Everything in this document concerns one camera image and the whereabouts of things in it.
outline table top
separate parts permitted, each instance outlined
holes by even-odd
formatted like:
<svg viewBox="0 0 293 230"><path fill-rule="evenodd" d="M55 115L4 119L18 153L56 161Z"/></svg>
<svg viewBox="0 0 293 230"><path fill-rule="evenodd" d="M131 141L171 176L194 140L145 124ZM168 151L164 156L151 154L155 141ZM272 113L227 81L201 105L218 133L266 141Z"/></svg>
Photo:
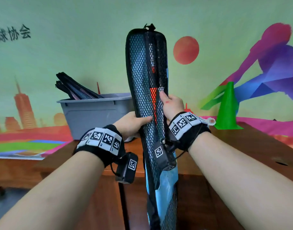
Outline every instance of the table top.
<svg viewBox="0 0 293 230"><path fill-rule="evenodd" d="M225 143L293 180L293 149L246 123L238 124L244 129L217 130L211 126L211 131L213 135ZM40 172L54 171L71 157L77 143L78 141L73 141L67 144L55 153L49 155L44 160L38 162L34 166L34 169ZM144 177L141 140L135 139L132 142L125 143L125 149L127 152L131 151L137 154L139 160L137 164L136 176ZM202 175L202 172L188 153L183 154L183 156L178 159L178 173ZM114 174L108 166L105 168L103 175L113 176Z"/></svg>

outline green traffic cone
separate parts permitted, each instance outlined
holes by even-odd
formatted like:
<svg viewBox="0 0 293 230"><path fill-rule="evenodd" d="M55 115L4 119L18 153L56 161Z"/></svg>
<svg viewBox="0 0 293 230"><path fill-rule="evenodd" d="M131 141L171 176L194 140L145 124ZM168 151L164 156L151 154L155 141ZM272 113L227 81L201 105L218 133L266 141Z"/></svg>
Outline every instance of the green traffic cone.
<svg viewBox="0 0 293 230"><path fill-rule="evenodd" d="M225 88L215 128L219 130L243 129L236 124L236 109L238 103L234 93L234 82L230 81Z"/></svg>

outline cone base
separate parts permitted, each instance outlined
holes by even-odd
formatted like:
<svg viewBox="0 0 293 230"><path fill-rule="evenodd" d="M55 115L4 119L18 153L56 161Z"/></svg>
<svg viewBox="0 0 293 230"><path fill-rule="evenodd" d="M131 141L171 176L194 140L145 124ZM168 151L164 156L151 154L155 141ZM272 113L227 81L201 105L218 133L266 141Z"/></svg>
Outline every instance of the cone base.
<svg viewBox="0 0 293 230"><path fill-rule="evenodd" d="M217 124L214 125L215 128L217 128L218 130L237 130L237 129L243 129L243 127L239 126L239 125L234 125L234 126L230 126L230 127L225 127L225 126L218 126Z"/></svg>

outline forearm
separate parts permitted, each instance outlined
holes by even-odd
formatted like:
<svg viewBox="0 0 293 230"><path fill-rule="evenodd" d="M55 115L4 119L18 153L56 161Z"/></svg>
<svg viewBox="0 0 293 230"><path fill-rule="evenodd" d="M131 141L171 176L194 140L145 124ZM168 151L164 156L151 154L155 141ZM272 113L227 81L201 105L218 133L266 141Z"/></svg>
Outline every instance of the forearm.
<svg viewBox="0 0 293 230"><path fill-rule="evenodd" d="M103 170L97 156L76 153L18 201L0 220L0 229L74 228Z"/></svg>
<svg viewBox="0 0 293 230"><path fill-rule="evenodd" d="M293 181L208 132L189 152L245 229L293 229Z"/></svg>

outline wristband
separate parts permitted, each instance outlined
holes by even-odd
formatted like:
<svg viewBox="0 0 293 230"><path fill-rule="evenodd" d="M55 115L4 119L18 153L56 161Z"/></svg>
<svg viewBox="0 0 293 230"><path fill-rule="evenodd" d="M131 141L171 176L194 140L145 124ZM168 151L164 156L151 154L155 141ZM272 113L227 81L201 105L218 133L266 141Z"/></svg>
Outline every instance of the wristband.
<svg viewBox="0 0 293 230"><path fill-rule="evenodd" d="M169 125L169 138L173 144L183 150L188 151L199 134L208 131L211 133L208 124L214 125L216 121L212 118L202 119L191 112L178 113Z"/></svg>
<svg viewBox="0 0 293 230"><path fill-rule="evenodd" d="M104 128L96 127L87 131L73 154L79 151L95 154L102 160L105 167L125 155L122 135L114 125L107 125Z"/></svg>

